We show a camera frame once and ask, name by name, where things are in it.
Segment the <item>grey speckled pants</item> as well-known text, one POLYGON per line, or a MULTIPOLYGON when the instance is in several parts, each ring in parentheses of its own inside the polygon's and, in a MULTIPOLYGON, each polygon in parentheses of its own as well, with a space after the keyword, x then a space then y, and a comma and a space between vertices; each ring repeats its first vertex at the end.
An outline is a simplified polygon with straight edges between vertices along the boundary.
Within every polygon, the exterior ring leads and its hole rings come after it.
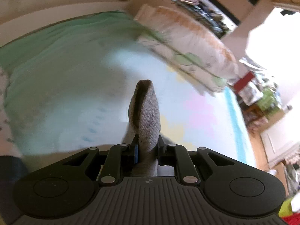
POLYGON ((138 81, 128 109, 129 124, 122 143, 131 144, 138 135, 140 160, 134 165, 132 176, 173 176, 170 166, 161 167, 156 159, 155 147, 161 130, 159 104, 153 83, 138 81))

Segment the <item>leaf print pillow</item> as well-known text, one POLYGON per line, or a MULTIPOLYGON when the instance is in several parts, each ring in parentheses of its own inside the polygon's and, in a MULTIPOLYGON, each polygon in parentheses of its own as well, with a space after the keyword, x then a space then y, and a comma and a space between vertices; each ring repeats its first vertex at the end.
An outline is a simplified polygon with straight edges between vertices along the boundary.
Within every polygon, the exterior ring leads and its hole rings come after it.
POLYGON ((225 90, 227 80, 206 71, 197 55, 192 53, 181 54, 148 33, 141 34, 138 42, 165 59, 177 70, 182 71, 194 85, 202 84, 212 92, 222 92, 225 90))

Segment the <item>pastel patterned bed sheet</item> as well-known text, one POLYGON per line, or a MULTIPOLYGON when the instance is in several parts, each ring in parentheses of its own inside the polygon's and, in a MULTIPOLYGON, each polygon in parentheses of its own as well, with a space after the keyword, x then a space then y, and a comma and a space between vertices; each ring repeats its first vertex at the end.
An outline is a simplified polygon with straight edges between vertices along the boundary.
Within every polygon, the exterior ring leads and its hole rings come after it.
POLYGON ((128 107, 137 82, 153 82, 161 134, 251 166, 255 156, 235 94, 212 93, 138 43, 123 12, 65 21, 1 48, 4 124, 30 170, 81 149, 131 142, 128 107))

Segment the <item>red and white box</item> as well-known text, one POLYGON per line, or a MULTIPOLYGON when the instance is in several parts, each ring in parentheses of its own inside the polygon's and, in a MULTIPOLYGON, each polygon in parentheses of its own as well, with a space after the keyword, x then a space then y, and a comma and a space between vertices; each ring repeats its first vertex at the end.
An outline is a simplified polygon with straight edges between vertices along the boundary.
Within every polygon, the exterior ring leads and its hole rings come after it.
POLYGON ((255 78, 255 74, 253 74, 252 72, 248 72, 246 75, 244 75, 243 78, 234 83, 234 85, 232 86, 233 91, 236 94, 239 93, 253 78, 255 78))

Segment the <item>blue trouser leg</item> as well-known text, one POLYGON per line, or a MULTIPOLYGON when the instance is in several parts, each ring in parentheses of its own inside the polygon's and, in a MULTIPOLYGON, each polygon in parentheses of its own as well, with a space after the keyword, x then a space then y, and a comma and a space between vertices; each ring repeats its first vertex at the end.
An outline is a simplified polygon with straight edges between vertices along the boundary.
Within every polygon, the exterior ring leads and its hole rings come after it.
POLYGON ((1 217, 6 224, 13 224, 21 213, 13 200, 13 187, 17 180, 27 174, 22 159, 15 156, 1 156, 1 217))

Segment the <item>cluttered shelf of items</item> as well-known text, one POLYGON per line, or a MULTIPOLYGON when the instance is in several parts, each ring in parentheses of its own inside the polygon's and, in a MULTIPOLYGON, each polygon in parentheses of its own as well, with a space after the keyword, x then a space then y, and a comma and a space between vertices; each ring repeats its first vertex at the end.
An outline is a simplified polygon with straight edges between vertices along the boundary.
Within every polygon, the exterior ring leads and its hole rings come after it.
POLYGON ((170 0, 189 16, 203 24, 219 39, 232 33, 238 23, 209 0, 170 0))

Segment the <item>beige slatted bed frame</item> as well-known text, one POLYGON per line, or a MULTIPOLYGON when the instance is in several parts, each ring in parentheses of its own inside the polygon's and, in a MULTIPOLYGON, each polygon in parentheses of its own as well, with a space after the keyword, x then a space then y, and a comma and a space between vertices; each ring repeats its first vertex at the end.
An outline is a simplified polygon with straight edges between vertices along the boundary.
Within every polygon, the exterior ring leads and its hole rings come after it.
POLYGON ((1 0, 1 46, 71 18, 123 10, 130 0, 1 0))

